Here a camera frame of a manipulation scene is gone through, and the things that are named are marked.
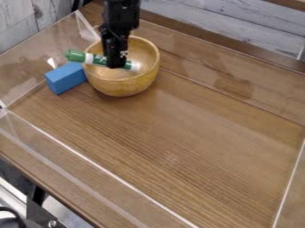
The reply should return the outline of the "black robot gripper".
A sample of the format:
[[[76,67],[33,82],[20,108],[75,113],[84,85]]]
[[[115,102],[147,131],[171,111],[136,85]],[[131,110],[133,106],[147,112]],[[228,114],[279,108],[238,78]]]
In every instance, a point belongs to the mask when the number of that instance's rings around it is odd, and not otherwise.
[[[127,56],[128,37],[139,26],[140,0],[104,0],[103,24],[100,26],[103,52],[109,69],[123,68]]]

